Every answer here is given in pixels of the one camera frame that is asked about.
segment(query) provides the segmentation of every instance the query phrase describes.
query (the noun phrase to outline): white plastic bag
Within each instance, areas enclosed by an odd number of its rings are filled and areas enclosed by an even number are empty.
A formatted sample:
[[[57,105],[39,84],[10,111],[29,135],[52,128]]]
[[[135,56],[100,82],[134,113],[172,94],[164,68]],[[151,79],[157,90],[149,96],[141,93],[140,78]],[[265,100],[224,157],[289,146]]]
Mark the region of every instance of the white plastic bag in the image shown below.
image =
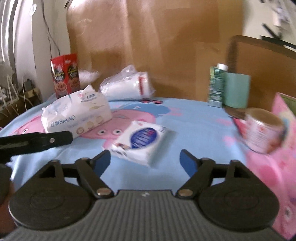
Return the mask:
[[[147,99],[151,98],[155,92],[148,73],[137,72],[133,65],[129,65],[120,73],[106,78],[101,83],[100,90],[108,101]]]
[[[46,133],[70,131],[76,138],[111,118],[108,101],[89,85],[43,108],[41,122]]]

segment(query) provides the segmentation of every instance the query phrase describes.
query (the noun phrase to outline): white tissue box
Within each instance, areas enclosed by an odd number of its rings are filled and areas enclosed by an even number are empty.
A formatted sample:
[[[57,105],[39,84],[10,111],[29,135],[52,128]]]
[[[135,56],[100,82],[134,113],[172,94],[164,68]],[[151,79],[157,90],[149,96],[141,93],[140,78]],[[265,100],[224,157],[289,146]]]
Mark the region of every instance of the white tissue box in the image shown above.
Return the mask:
[[[108,101],[89,85],[43,108],[41,121],[46,133],[70,131],[76,138],[111,118]]]
[[[151,159],[168,129],[143,121],[132,124],[111,145],[111,154],[150,166]]]

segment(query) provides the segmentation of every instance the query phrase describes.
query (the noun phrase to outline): red cereal box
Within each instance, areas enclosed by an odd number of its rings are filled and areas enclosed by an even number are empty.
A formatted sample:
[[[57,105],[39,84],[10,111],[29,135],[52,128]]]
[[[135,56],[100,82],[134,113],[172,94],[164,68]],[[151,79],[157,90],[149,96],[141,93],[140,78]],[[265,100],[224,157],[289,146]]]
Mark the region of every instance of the red cereal box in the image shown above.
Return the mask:
[[[52,58],[51,66],[57,98],[80,90],[76,54]]]

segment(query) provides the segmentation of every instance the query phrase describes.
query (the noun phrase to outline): wooden board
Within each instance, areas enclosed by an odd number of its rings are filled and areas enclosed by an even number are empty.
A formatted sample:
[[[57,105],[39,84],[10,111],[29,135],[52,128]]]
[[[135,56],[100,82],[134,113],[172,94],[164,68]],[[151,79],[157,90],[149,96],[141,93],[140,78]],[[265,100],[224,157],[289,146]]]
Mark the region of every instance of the wooden board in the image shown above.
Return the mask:
[[[271,110],[276,92],[296,97],[296,52],[246,36],[232,38],[229,72],[251,76],[248,107]]]
[[[209,68],[242,33],[241,0],[73,0],[71,52],[104,78],[129,64],[148,71],[157,96],[207,100]]]

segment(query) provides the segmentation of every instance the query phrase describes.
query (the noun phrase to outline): tin can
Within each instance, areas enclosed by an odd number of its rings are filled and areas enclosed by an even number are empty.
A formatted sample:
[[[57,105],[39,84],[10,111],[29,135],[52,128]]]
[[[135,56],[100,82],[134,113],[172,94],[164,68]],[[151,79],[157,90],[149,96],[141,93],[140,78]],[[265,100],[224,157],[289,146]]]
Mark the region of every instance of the tin can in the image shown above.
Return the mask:
[[[262,154],[272,152],[280,146],[283,132],[283,121],[273,113],[259,108],[249,108],[246,111],[243,138],[253,151]]]

